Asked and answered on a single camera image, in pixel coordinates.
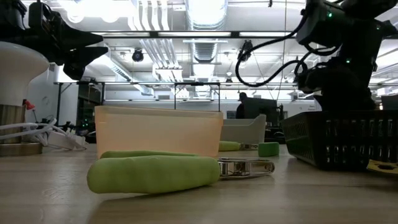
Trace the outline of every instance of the black cable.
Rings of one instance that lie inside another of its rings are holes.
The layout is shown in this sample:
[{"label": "black cable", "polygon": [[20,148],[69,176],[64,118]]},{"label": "black cable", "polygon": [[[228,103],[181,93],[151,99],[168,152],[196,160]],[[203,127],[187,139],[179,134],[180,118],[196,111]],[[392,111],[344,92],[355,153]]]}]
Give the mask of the black cable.
[{"label": "black cable", "polygon": [[21,22],[22,22],[22,26],[24,27],[24,29],[26,29],[26,26],[25,26],[25,24],[24,24],[24,16],[22,15],[22,13],[21,13]]},{"label": "black cable", "polygon": [[296,67],[294,68],[294,75],[297,76],[299,75],[299,69],[300,66],[302,67],[302,72],[306,72],[308,70],[307,64],[304,63],[305,59],[310,56],[310,54],[314,54],[315,52],[319,51],[319,50],[325,50],[327,49],[327,47],[322,47],[319,49],[310,49],[301,59],[300,59],[300,63],[298,63],[296,65]]},{"label": "black cable", "polygon": [[259,49],[259,48],[261,48],[261,47],[265,47],[265,46],[270,45],[270,44],[278,43],[278,42],[281,42],[281,41],[284,41],[284,40],[286,40],[286,39],[289,39],[289,38],[293,37],[293,35],[296,34],[296,33],[304,26],[304,23],[305,23],[305,21],[307,20],[307,17],[308,17],[308,16],[307,16],[307,13],[304,12],[304,15],[303,15],[303,17],[302,17],[300,23],[298,24],[298,26],[297,26],[291,33],[287,34],[286,36],[283,36],[283,37],[280,37],[280,38],[278,38],[278,39],[270,40],[270,41],[264,42],[264,43],[262,43],[262,44],[256,45],[256,46],[254,46],[252,49],[250,49],[250,50],[246,51],[244,54],[242,54],[242,56],[240,56],[240,58],[239,58],[238,61],[236,62],[236,66],[235,66],[236,78],[238,78],[238,80],[239,80],[243,85],[250,86],[250,87],[259,87],[259,86],[263,86],[263,85],[269,83],[273,78],[275,78],[275,77],[278,75],[279,72],[281,72],[281,71],[283,70],[283,68],[287,67],[288,65],[291,65],[291,64],[293,64],[293,63],[300,63],[299,60],[293,60],[293,61],[287,62],[286,64],[284,64],[283,66],[281,66],[273,75],[271,75],[271,77],[269,77],[266,81],[264,81],[264,82],[262,82],[262,83],[256,83],[256,84],[247,83],[247,82],[245,82],[245,81],[241,78],[241,76],[240,76],[240,74],[239,74],[239,66],[240,66],[240,64],[241,64],[241,62],[242,62],[242,59],[243,59],[244,57],[246,57],[246,56],[249,55],[251,52],[253,52],[253,51],[255,51],[255,50],[257,50],[257,49]]},{"label": "black cable", "polygon": [[309,52],[313,52],[313,53],[316,54],[316,55],[319,55],[319,56],[329,56],[329,55],[334,54],[334,53],[340,48],[340,45],[339,45],[339,46],[336,46],[334,49],[331,49],[331,50],[329,50],[329,51],[324,51],[324,52],[321,52],[321,51],[319,51],[319,50],[325,50],[325,49],[327,49],[327,47],[322,47],[322,48],[318,48],[318,49],[313,49],[309,44],[305,44],[304,47],[305,47]]},{"label": "black cable", "polygon": [[272,74],[266,81],[264,81],[264,82],[262,82],[262,83],[256,83],[256,84],[247,83],[247,82],[243,81],[242,78],[241,78],[238,74],[236,74],[236,78],[238,78],[238,80],[239,80],[241,83],[243,83],[244,85],[246,85],[246,86],[250,86],[250,87],[260,87],[260,86],[263,86],[263,85],[268,84],[268,83],[269,83],[271,80],[273,80],[283,69],[285,69],[286,67],[288,67],[289,65],[294,64],[294,63],[300,63],[300,61],[299,61],[299,60],[292,60],[292,61],[286,62],[284,65],[282,65],[280,68],[278,68],[278,70],[276,70],[276,72],[275,72],[274,74]]},{"label": "black cable", "polygon": [[52,12],[52,9],[50,8],[50,6],[49,6],[48,4],[43,3],[43,5],[44,5],[50,12]]}]

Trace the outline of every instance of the ceiling duct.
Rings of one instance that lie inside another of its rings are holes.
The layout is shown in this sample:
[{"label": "ceiling duct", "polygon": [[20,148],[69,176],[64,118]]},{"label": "ceiling duct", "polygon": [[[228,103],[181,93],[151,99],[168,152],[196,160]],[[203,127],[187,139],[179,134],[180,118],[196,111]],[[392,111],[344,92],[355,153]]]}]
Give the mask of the ceiling duct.
[{"label": "ceiling duct", "polygon": [[[126,81],[128,81],[128,82],[138,82],[139,81],[139,80],[136,80],[135,78],[133,78],[132,76],[130,76],[130,72],[127,69],[125,69],[121,64],[119,64],[119,62],[117,62],[115,60],[111,60],[111,61],[113,63],[113,66],[109,67],[109,68],[114,73],[120,75],[121,77],[126,79]],[[137,84],[135,84],[134,87],[141,92],[142,96],[154,96],[155,95],[155,91],[153,88],[148,88],[144,85],[137,85]]]},{"label": "ceiling duct", "polygon": [[[185,0],[187,9],[187,22],[190,30],[223,30],[226,20],[228,0]],[[199,63],[211,63],[217,54],[217,39],[206,39],[209,43],[194,42],[192,57]],[[192,65],[193,74],[207,78],[208,82],[213,76],[214,65]],[[195,88],[197,96],[209,96],[210,89],[198,86]]]},{"label": "ceiling duct", "polygon": [[[185,0],[190,30],[222,30],[226,18],[228,0]],[[210,63],[216,56],[217,44],[192,44],[194,58]]]}]

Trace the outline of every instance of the computer monitor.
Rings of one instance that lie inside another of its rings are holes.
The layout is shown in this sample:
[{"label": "computer monitor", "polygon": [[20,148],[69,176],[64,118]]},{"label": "computer monitor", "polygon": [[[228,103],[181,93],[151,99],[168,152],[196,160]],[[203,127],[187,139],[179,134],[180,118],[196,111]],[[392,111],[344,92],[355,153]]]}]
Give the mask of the computer monitor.
[{"label": "computer monitor", "polygon": [[398,95],[381,96],[384,110],[398,110]]},{"label": "computer monitor", "polygon": [[267,115],[267,122],[272,126],[278,126],[279,113],[277,111],[276,100],[267,100],[260,98],[247,98],[243,101],[244,118],[254,119],[260,114]]}]

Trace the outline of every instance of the yellow object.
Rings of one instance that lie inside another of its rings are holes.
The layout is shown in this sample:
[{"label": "yellow object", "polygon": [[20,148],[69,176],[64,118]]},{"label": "yellow object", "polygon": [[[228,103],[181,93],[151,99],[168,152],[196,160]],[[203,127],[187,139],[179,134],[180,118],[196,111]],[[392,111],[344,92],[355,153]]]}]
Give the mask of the yellow object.
[{"label": "yellow object", "polygon": [[216,157],[223,114],[96,106],[97,156],[106,151],[166,151]]},{"label": "yellow object", "polygon": [[398,164],[392,162],[379,162],[369,160],[368,170],[383,172],[387,174],[398,174]]},{"label": "yellow object", "polygon": [[228,151],[238,151],[241,149],[241,144],[238,142],[220,141],[220,146],[218,151],[228,152]]}]

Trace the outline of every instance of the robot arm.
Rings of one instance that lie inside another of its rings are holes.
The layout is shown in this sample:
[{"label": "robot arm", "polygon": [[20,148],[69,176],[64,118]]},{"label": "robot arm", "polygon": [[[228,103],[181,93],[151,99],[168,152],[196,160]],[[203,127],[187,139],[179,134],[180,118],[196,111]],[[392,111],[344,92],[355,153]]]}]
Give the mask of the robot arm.
[{"label": "robot arm", "polygon": [[308,50],[314,42],[340,48],[336,57],[296,76],[298,88],[316,96],[323,110],[372,110],[368,85],[384,38],[397,34],[389,22],[376,16],[393,8],[397,0],[345,0],[341,5],[308,0],[307,20],[297,32],[297,42]]},{"label": "robot arm", "polygon": [[80,80],[85,67],[108,51],[86,47],[103,41],[102,36],[69,27],[58,12],[40,1],[29,6],[29,28],[23,24],[27,9],[20,0],[0,2],[0,41],[36,50],[49,62],[64,65],[70,78]]}]

